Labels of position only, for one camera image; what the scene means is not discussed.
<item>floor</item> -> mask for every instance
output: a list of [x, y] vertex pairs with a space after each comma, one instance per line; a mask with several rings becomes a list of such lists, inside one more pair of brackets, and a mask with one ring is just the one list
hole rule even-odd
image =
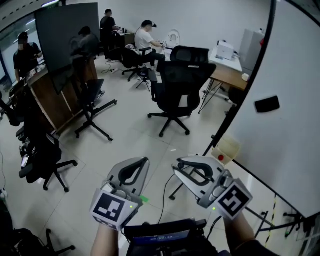
[[[166, 120], [161, 117], [147, 118], [148, 113], [157, 113], [160, 110], [152, 101], [145, 85], [136, 89], [138, 81], [133, 79], [127, 82], [129, 74], [122, 76], [121, 71], [102, 74], [103, 70], [108, 69], [104, 57], [98, 58], [95, 63], [99, 78], [105, 79], [103, 89], [106, 93], [100, 104], [118, 100], [117, 105], [97, 116], [95, 123], [109, 133], [114, 141], [108, 142], [91, 128], [76, 139], [74, 131], [82, 125], [83, 118], [61, 135], [61, 161], [78, 162], [77, 167], [61, 170], [61, 176], [70, 188], [69, 193], [64, 192], [55, 177], [51, 179], [48, 191], [43, 191], [43, 180], [28, 184], [25, 179], [19, 178], [20, 142], [15, 137], [18, 128], [10, 126], [7, 117], [0, 122], [0, 150], [4, 157], [5, 188], [9, 195], [7, 205], [14, 227], [30, 229], [44, 242], [45, 230], [51, 229], [56, 250], [75, 245], [76, 250], [68, 255], [90, 255], [98, 229], [98, 223], [89, 214], [94, 192], [102, 185], [111, 168], [126, 159], [143, 156], [150, 160], [150, 169], [142, 193], [149, 201], [129, 225], [141, 225], [146, 221], [150, 224], [157, 223], [163, 207], [164, 186], [173, 174], [171, 164], [179, 157], [202, 154], [211, 142], [211, 135], [214, 135], [222, 124], [225, 111], [230, 108], [222, 99], [214, 98], [201, 114], [196, 110], [191, 117], [182, 118], [191, 131], [189, 136], [184, 134], [181, 127], [172, 123], [163, 138], [160, 138], [159, 132]], [[122, 68], [119, 63], [113, 63], [112, 66]], [[267, 219], [271, 221], [274, 194], [234, 163], [228, 168], [233, 176], [240, 177], [251, 191], [253, 201], [249, 207], [259, 214], [269, 211]], [[4, 179], [0, 174], [0, 188], [3, 184]], [[175, 177], [168, 183], [161, 222], [186, 218], [206, 219], [207, 235], [218, 214], [198, 206], [193, 194], [185, 187], [176, 194], [175, 201], [169, 200], [168, 196], [179, 184]], [[274, 218], [276, 225], [289, 221], [283, 217], [284, 212], [291, 213], [292, 210], [278, 198]], [[246, 210], [244, 214], [252, 228], [257, 231], [261, 221]], [[279, 255], [298, 255], [301, 248], [301, 243], [296, 242], [298, 233], [293, 232], [285, 239], [285, 232], [285, 229], [271, 232], [267, 248]], [[268, 232], [262, 232], [257, 239], [265, 245], [268, 235]], [[221, 220], [216, 224], [209, 240], [218, 251], [229, 250]], [[120, 255], [126, 255], [128, 243], [122, 235], [119, 236], [119, 241]]]

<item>pants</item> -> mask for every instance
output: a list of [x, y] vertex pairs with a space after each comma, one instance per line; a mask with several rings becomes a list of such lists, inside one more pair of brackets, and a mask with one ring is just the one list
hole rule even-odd
[[156, 71], [161, 72], [163, 65], [165, 64], [166, 61], [166, 56], [163, 54], [156, 53], [156, 50], [153, 49], [151, 53], [145, 55], [142, 58], [143, 63], [149, 63], [151, 66], [155, 66], [155, 61], [158, 61], [158, 67], [156, 68]]
[[109, 52], [116, 47], [116, 40], [114, 36], [108, 36], [103, 40], [104, 56], [109, 59]]

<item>white printer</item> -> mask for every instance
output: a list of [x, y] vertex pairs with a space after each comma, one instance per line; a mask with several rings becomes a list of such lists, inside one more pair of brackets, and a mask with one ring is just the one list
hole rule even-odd
[[234, 47], [231, 44], [220, 41], [217, 47], [216, 56], [231, 61], [234, 51]]

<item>white t-shirt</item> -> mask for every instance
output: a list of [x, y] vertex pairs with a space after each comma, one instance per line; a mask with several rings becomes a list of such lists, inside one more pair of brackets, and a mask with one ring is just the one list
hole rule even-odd
[[[140, 50], [144, 48], [151, 47], [150, 42], [153, 41], [154, 39], [152, 36], [146, 32], [144, 29], [139, 29], [137, 33], [135, 34], [134, 42], [135, 42], [135, 47]], [[152, 53], [152, 50], [146, 50], [145, 55]]]

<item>mesh chair backrest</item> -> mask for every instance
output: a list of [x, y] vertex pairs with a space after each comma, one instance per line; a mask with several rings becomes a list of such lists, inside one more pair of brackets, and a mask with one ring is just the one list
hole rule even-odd
[[187, 46], [176, 46], [170, 55], [172, 62], [209, 62], [209, 49], [205, 48], [194, 48]]
[[183, 95], [187, 95], [187, 109], [195, 110], [200, 104], [199, 91], [216, 70], [211, 63], [166, 61], [161, 71], [164, 93], [160, 99], [166, 109], [179, 107]]
[[141, 56], [138, 55], [135, 51], [123, 48], [121, 49], [121, 56], [121, 62], [127, 69], [139, 66]]

